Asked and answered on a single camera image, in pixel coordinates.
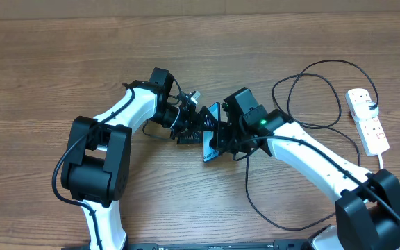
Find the white cable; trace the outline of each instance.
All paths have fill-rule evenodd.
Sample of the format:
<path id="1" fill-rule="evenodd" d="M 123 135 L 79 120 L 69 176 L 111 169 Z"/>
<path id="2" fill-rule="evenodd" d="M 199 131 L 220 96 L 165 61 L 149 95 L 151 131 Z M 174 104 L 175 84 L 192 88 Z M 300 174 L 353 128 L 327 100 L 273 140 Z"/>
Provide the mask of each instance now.
<path id="1" fill-rule="evenodd" d="M 381 154 L 378 154 L 378 159 L 379 159 L 379 169 L 383 169 L 383 160 Z"/>
<path id="2" fill-rule="evenodd" d="M 180 115 L 180 108 L 177 107 L 177 109 L 178 109 L 177 117 L 175 117 L 174 123 L 169 127 L 169 129 L 172 129 L 172 127 L 175 125 L 175 122 L 177 122 L 178 116 Z"/>

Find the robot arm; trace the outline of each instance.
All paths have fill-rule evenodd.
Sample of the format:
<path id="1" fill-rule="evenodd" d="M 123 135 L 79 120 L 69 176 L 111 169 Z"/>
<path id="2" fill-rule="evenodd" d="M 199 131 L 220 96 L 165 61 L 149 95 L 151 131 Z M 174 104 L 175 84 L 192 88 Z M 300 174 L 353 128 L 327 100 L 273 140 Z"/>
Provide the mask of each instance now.
<path id="1" fill-rule="evenodd" d="M 302 139 L 323 151 L 338 165 L 349 171 L 359 181 L 367 181 L 368 169 L 354 165 L 345 160 L 307 134 L 298 123 L 285 123 L 274 131 L 274 135 L 289 138 Z M 309 181 L 316 185 L 332 203 L 342 197 L 343 190 L 352 191 L 358 187 L 351 179 L 339 172 L 329 161 L 315 153 L 309 147 L 297 142 L 289 142 L 281 139 L 268 139 L 267 144 L 271 154 L 278 160 L 291 165 Z"/>
<path id="2" fill-rule="evenodd" d="M 182 104 L 179 107 L 169 105 L 167 98 L 173 81 L 174 77 L 168 71 L 155 69 L 149 82 L 134 81 L 129 85 L 133 88 L 135 98 L 114 119 L 100 125 L 96 130 L 91 130 L 94 124 L 109 117 L 131 100 L 130 90 L 105 113 L 97 115 L 94 119 L 78 117 L 72 124 L 68 148 L 77 138 L 87 136 L 81 143 L 85 146 L 75 147 L 65 160 L 61 183 L 64 188 L 70 190 L 73 199 L 95 210 L 101 246 L 97 245 L 93 215 L 83 208 L 91 235 L 89 249 L 120 250 L 128 245 L 127 235 L 121 225 L 118 200 L 126 188 L 131 136 L 147 119 L 161 124 L 164 128 L 170 128 L 171 138 L 178 137 L 178 142 L 198 142 L 198 138 L 191 140 L 193 135 L 198 135 L 197 132 L 212 131 L 214 135 L 212 139 L 208 138 L 207 146 L 218 152 L 249 153 L 253 148 L 260 147 L 270 156 L 297 169 L 335 202 L 336 207 L 338 230 L 334 226 L 326 228 L 310 239 L 308 249 L 400 247 L 400 224 L 380 206 L 367 209 L 364 202 L 375 200 L 316 151 L 298 142 L 279 138 L 254 138 L 276 135 L 296 138 L 313 145 L 360 182 L 373 187 L 400 215 L 400 185 L 388 171 L 382 170 L 372 174 L 369 170 L 339 157 L 310 137 L 288 115 L 279 110 L 268 114 L 246 88 L 225 99 L 224 110 L 227 112 L 228 122 L 216 120 L 206 107 L 197 113 L 194 94 L 181 92 L 179 96 Z M 106 158 L 87 156 L 86 149 L 106 151 Z"/>

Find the black cable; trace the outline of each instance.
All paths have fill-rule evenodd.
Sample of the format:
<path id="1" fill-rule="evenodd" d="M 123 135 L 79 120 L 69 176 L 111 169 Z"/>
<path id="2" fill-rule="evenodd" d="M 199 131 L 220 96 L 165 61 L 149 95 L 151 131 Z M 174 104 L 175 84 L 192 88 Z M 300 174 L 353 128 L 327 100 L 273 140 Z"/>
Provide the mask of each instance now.
<path id="1" fill-rule="evenodd" d="M 147 126 L 148 123 L 149 123 L 149 120 L 147 119 L 147 120 L 144 122 L 144 124 L 143 124 L 142 132 L 143 132 L 145 135 L 147 135 L 147 136 L 149 136 L 149 137 L 152 137 L 152 138 L 155 138 L 155 139 L 160 139 L 160 140 L 165 140 L 165 141 L 170 141 L 170 140 L 171 140 L 171 139 L 169 139 L 169 138 L 163 138 L 163 137 L 160 137 L 160 136 L 158 136 L 158 135 L 153 135 L 153 134 L 150 134 L 150 133 L 146 133 L 144 130 L 145 130 L 145 128 L 146 128 L 146 126 Z"/>
<path id="2" fill-rule="evenodd" d="M 113 119 L 118 114 L 120 114 L 120 112 L 123 111 L 125 108 L 127 108 L 127 106 L 129 106 L 129 104 L 131 104 L 132 101 L 135 99 L 135 92 L 133 91 L 133 88 L 129 87 L 125 83 L 122 83 L 122 84 L 126 87 L 126 91 L 127 91 L 127 89 L 129 89 L 131 91 L 131 93 L 132 93 L 131 98 L 121 108 L 119 108 L 115 112 L 112 112 L 112 114 L 110 114 L 107 118 L 105 118 L 105 119 L 101 120 L 100 122 L 98 122 L 97 124 L 95 124 L 92 128 L 89 129 L 89 131 L 86 134 L 82 135 L 79 139 L 77 139 L 77 141 L 75 141 L 75 143 L 73 143 L 73 145 L 68 150 L 66 150 L 66 152 L 64 152 L 64 154 L 61 156 L 60 160 L 56 164 L 55 170 L 53 171 L 53 175 L 52 175 L 52 190 L 58 199 L 60 199 L 61 201 L 65 202 L 65 203 L 71 204 L 71 205 L 82 206 L 89 211 L 89 215 L 92 216 L 92 220 L 94 222 L 95 238 L 97 239 L 97 246 L 99 246 L 100 250 L 103 250 L 103 246 L 101 245 L 101 239 L 100 239 L 100 235 L 99 235 L 97 219 L 95 217 L 95 211 L 86 203 L 83 203 L 80 201 L 73 201 L 73 200 L 66 199 L 63 196 L 61 196 L 61 194 L 58 192 L 58 189 L 56 187 L 56 178 L 57 178 L 57 175 L 58 175 L 61 165 L 64 163 L 64 160 L 69 155 L 70 151 L 72 151 L 86 136 L 88 136 L 96 128 L 100 127 L 102 124 L 105 124 L 106 122 L 108 122 L 109 120 Z"/>
<path id="3" fill-rule="evenodd" d="M 180 96 L 181 95 L 181 87 L 180 87 L 180 84 L 178 84 L 178 81 L 174 78 L 174 82 L 175 82 L 175 84 L 177 84 L 177 88 L 178 88 L 178 95 Z M 170 105 L 177 105 L 178 103 L 180 103 L 180 97 L 175 97 L 175 96 L 173 96 L 173 95 L 169 95 L 169 97 L 172 97 L 172 98 L 174 98 L 174 99 L 177 99 L 177 102 L 176 103 L 168 103 L 168 104 L 170 104 Z"/>
<path id="4" fill-rule="evenodd" d="M 246 173 L 245 173 L 245 176 L 244 176 L 244 190 L 245 190 L 246 193 L 247 193 L 248 201 L 249 201 L 249 203 L 251 204 L 251 206 L 253 207 L 253 209 L 254 209 L 263 219 L 265 219 L 265 220 L 266 220 L 267 222 L 269 222 L 270 224 L 274 225 L 274 226 L 277 227 L 277 228 L 286 230 L 286 231 L 301 231 L 301 230 L 310 228 L 311 226 L 315 226 L 315 225 L 317 225 L 317 224 L 319 224 L 319 223 L 321 223 L 321 222 L 323 222 L 323 221 L 326 221 L 327 219 L 330 219 L 331 217 L 333 217 L 333 216 L 336 214 L 336 213 L 334 212 L 334 213 L 328 215 L 328 216 L 325 217 L 325 218 L 322 218 L 322 219 L 320 219 L 320 220 L 318 220 L 318 221 L 316 221 L 316 222 L 313 222 L 313 223 L 311 223 L 311 224 L 309 224 L 309 225 L 307 225 L 307 226 L 301 227 L 301 228 L 287 228 L 287 227 L 281 226 L 281 225 L 279 225 L 279 224 L 276 224 L 275 222 L 273 222 L 272 220 L 270 220 L 270 219 L 268 219 L 266 216 L 264 216 L 264 215 L 256 208 L 256 206 L 254 205 L 253 201 L 252 201 L 251 198 L 249 197 L 249 192 L 248 192 L 249 156 L 243 156 L 243 157 L 245 157 L 245 158 L 247 159 L 247 170 L 246 170 Z"/>
<path id="5" fill-rule="evenodd" d="M 268 136 L 260 136 L 260 137 L 254 137 L 254 138 L 251 138 L 248 140 L 243 140 L 243 141 L 237 143 L 236 146 L 238 147 L 241 144 L 253 142 L 254 140 L 265 140 L 265 139 L 279 139 L 279 140 L 287 140 L 287 141 L 291 141 L 291 142 L 297 142 L 297 143 L 299 143 L 299 145 L 305 145 L 308 148 L 314 150 L 316 153 L 318 153 L 320 156 L 322 156 L 325 160 L 329 161 L 337 170 L 342 172 L 346 177 L 350 178 L 354 183 L 358 184 L 364 191 L 366 191 L 371 197 L 373 197 L 373 200 L 376 200 L 393 218 L 395 218 L 398 222 L 400 222 L 400 216 L 384 200 L 382 200 L 376 193 L 374 193 L 363 182 L 359 181 L 356 177 L 351 175 L 351 173 L 349 171 L 347 171 L 343 167 L 339 166 L 333 159 L 331 159 L 329 156 L 327 156 L 320 149 L 318 149 L 317 147 L 313 146 L 312 144 L 306 142 L 305 140 L 300 140 L 300 139 L 296 139 L 296 138 L 292 138 L 292 137 L 278 136 L 278 135 L 268 135 Z M 249 168 L 249 159 L 247 158 L 247 172 L 248 172 L 248 168 Z M 246 186 L 248 184 L 247 177 L 245 179 L 245 184 L 246 184 Z M 247 197 L 248 197 L 248 200 L 250 200 L 249 194 L 248 194 L 248 189 L 247 189 Z M 252 205 L 254 210 L 256 210 L 256 212 L 260 216 L 262 216 L 265 220 L 267 220 L 269 223 L 279 227 L 277 224 L 275 224 L 274 222 L 271 222 L 268 218 L 263 216 L 263 214 L 260 211 L 258 211 L 257 208 L 252 204 L 251 200 L 250 200 L 250 204 Z M 302 230 L 301 228 L 285 228 L 284 230 L 292 230 L 292 229 Z"/>
<path id="6" fill-rule="evenodd" d="M 280 105 L 278 104 L 278 102 L 277 102 L 277 100 L 276 100 L 276 97 L 275 97 L 275 95 L 274 95 L 274 89 L 276 88 L 276 86 L 277 86 L 278 84 L 280 84 L 280 83 L 282 83 L 282 82 L 284 82 L 284 81 L 286 81 L 286 80 L 289 80 L 289 79 L 291 79 L 291 78 L 296 78 L 296 79 L 294 80 L 294 83 L 292 84 L 292 86 L 291 86 L 291 88 L 290 88 L 290 93 L 289 93 L 289 95 L 288 95 L 288 100 L 287 100 L 287 113 L 288 113 L 289 116 L 291 116 L 291 118 L 293 118 L 293 116 L 292 116 L 292 114 L 291 114 L 291 111 L 290 111 L 290 101 L 291 101 L 292 91 L 293 91 L 293 89 L 294 89 L 294 87 L 295 87 L 297 81 L 299 81 L 299 79 L 300 79 L 302 76 L 314 76 L 314 77 L 318 77 L 318 78 L 321 78 L 322 80 L 324 80 L 324 81 L 328 84 L 328 86 L 330 86 L 330 88 L 331 88 L 331 90 L 333 91 L 333 94 L 334 94 L 334 96 L 335 96 L 335 98 L 336 98 L 337 107 L 338 107 L 338 109 L 339 109 L 339 112 L 338 112 L 338 115 L 337 115 L 337 119 L 336 119 L 334 122 L 332 122 L 331 124 L 328 124 L 328 125 L 318 125 L 318 124 L 311 124 L 311 123 L 307 123 L 307 122 L 301 122 L 301 121 L 299 121 L 298 119 L 295 119 L 295 118 L 293 118 L 293 120 L 294 120 L 295 122 L 299 123 L 299 124 L 300 124 L 302 127 L 304 127 L 304 128 L 309 128 L 309 129 L 322 129 L 322 128 L 327 128 L 327 129 L 329 129 L 329 130 L 331 130 L 331 131 L 334 131 L 334 132 L 336 132 L 336 133 L 338 133 L 338 134 L 344 136 L 344 137 L 345 137 L 346 139 L 348 139 L 348 140 L 352 143 L 352 145 L 354 146 L 354 148 L 355 148 L 355 150 L 356 150 L 357 157 L 358 157 L 358 165 L 360 166 L 360 151 L 359 151 L 358 145 L 357 145 L 348 135 L 345 135 L 344 133 L 342 133 L 341 131 L 339 131 L 339 130 L 337 130 L 337 129 L 335 129 L 335 128 L 332 128 L 333 125 L 335 125 L 336 123 L 339 122 L 339 120 L 340 120 L 340 118 L 341 118 L 341 116 L 342 116 L 342 106 L 341 106 L 341 104 L 340 104 L 340 99 L 339 99 L 339 96 L 338 96 L 337 92 L 335 91 L 333 85 L 330 83 L 330 81 L 329 81 L 328 79 L 326 79 L 325 77 L 323 77 L 323 76 L 321 76 L 321 75 L 319 75 L 319 74 L 305 73 L 305 71 L 306 71 L 308 68 L 312 67 L 313 65 L 320 64 L 320 63 L 327 63 L 327 62 L 328 62 L 328 63 L 329 63 L 329 62 L 346 63 L 346 64 L 349 64 L 349 65 L 354 66 L 355 68 L 359 69 L 359 70 L 367 77 L 368 81 L 371 83 L 371 85 L 372 85 L 372 87 L 373 87 L 373 89 L 374 89 L 374 93 L 376 94 L 376 104 L 374 104 L 373 106 L 371 106 L 370 109 L 377 108 L 378 103 L 379 103 L 379 95 L 378 95 L 376 86 L 375 86 L 374 83 L 373 83 L 373 80 L 368 76 L 368 74 L 367 74 L 362 68 L 360 68 L 359 66 L 355 65 L 355 64 L 352 63 L 352 62 L 348 62 L 348 61 L 345 61 L 345 60 L 321 60 L 321 61 L 318 61 L 318 62 L 314 62 L 314 63 L 310 64 L 309 66 L 305 67 L 305 69 L 303 69 L 299 74 L 296 74 L 296 75 L 293 75 L 293 76 L 289 76 L 289 77 L 287 77 L 287 78 L 284 78 L 284 79 L 278 81 L 278 82 L 275 83 L 275 84 L 273 85 L 273 87 L 272 87 L 272 100 L 273 100 L 273 102 L 274 102 L 274 105 L 275 105 L 280 111 L 283 111 L 283 109 L 280 107 Z M 244 132 L 244 128 L 243 128 L 243 125 L 242 125 L 241 118 L 239 118 L 239 126 L 240 126 L 240 130 L 242 130 L 242 131 Z M 253 154 L 253 153 L 254 153 L 254 151 L 252 151 L 252 152 L 248 153 L 247 155 L 245 155 L 245 156 L 243 156 L 243 157 L 241 157 L 241 158 L 238 158 L 238 159 L 235 159 L 235 155 L 234 155 L 234 156 L 233 156 L 233 159 L 234 159 L 234 160 L 242 160 L 242 159 L 244 159 L 244 158 L 247 159 L 247 158 L 248 158 L 251 154 Z M 300 230 L 309 228 L 309 227 L 314 226 L 314 225 L 316 225 L 316 224 L 318 224 L 318 223 L 320 223 L 320 222 L 325 221 L 326 219 L 329 219 L 330 217 L 334 216 L 334 214 L 335 214 L 335 213 L 333 213 L 333 214 L 331 214 L 331 215 L 329 215 L 329 216 L 327 216 L 327 217 L 325 217 L 325 218 L 322 218 L 322 219 L 320 219 L 320 220 L 318 220 L 318 221 L 316 221 L 316 222 L 313 222 L 313 223 L 311 223 L 310 225 L 304 226 L 304 227 L 302 227 L 302 228 L 286 228 L 286 227 L 280 226 L 280 225 L 274 223 L 273 221 L 269 220 L 268 218 L 266 218 L 266 216 L 264 216 L 264 215 L 254 206 L 254 204 L 253 204 L 252 201 L 251 201 L 251 198 L 249 197 L 248 191 L 247 191 L 247 198 L 248 198 L 249 203 L 250 203 L 251 206 L 253 207 L 253 209 L 254 209 L 262 218 L 264 218 L 265 220 L 267 220 L 270 224 L 273 224 L 274 226 L 276 226 L 276 227 L 278 227 L 278 228 L 281 228 L 281 229 L 283 229 L 283 230 L 287 230 L 287 231 L 300 231 Z"/>

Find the table surface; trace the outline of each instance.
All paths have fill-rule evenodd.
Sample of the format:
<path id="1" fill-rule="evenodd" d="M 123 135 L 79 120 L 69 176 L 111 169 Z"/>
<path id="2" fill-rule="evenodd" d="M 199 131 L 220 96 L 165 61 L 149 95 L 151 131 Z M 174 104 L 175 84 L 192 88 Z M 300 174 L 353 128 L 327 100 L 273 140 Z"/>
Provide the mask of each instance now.
<path id="1" fill-rule="evenodd" d="M 51 191 L 72 120 L 104 112 L 124 95 L 121 82 L 147 80 L 168 69 L 185 92 L 199 90 L 209 106 L 246 86 L 267 110 L 273 84 L 317 60 L 359 64 L 381 98 L 381 122 L 391 149 L 385 167 L 400 180 L 400 12 L 307 15 L 140 17 L 0 22 L 0 249 L 59 249 L 89 241 L 80 208 Z M 344 93 L 367 88 L 341 63 L 317 65 L 342 102 L 340 129 L 359 145 L 362 166 L 375 172 L 348 113 Z M 285 107 L 291 82 L 276 96 Z M 292 114 L 327 124 L 338 108 L 321 80 L 303 79 Z M 149 131 L 168 135 L 150 125 Z M 356 162 L 353 146 L 328 130 L 309 131 Z M 199 144 L 177 145 L 137 132 L 131 171 L 120 200 L 130 241 L 158 244 L 270 242 L 305 238 L 259 217 L 244 192 L 244 162 L 222 156 L 203 163 Z M 249 191 L 257 207 L 281 225 L 298 227 L 333 212 L 328 199 L 295 169 L 263 152 L 250 160 Z M 69 197 L 67 190 L 60 191 Z"/>

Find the power strip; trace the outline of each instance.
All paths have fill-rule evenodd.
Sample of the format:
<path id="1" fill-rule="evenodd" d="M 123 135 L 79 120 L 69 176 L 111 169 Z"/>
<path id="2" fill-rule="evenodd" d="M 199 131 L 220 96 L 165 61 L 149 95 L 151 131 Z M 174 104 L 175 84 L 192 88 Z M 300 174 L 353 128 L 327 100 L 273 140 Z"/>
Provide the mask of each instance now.
<path id="1" fill-rule="evenodd" d="M 364 145 L 365 153 L 368 156 L 379 156 L 382 163 L 381 154 L 390 148 L 387 137 L 383 131 L 378 117 L 378 108 L 370 110 L 374 105 L 368 90 L 356 88 L 349 90 L 345 95 L 350 113 L 358 128 L 360 139 Z"/>

